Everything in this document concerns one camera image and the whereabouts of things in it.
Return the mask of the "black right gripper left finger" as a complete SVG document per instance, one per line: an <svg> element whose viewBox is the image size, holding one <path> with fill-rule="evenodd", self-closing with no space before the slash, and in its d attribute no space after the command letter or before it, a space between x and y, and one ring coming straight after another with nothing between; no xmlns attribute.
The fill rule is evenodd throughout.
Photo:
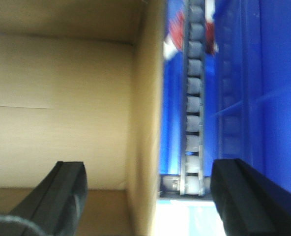
<svg viewBox="0 0 291 236"><path fill-rule="evenodd" d="M48 235L73 236L87 196L82 162L57 162L42 182L12 211Z"/></svg>

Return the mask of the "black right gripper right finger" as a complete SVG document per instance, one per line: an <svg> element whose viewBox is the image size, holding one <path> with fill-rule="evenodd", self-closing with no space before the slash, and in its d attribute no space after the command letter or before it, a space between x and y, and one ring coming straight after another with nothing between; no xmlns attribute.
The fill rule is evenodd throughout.
<svg viewBox="0 0 291 236"><path fill-rule="evenodd" d="M211 194L228 236L291 236L291 193L241 159L212 165Z"/></svg>

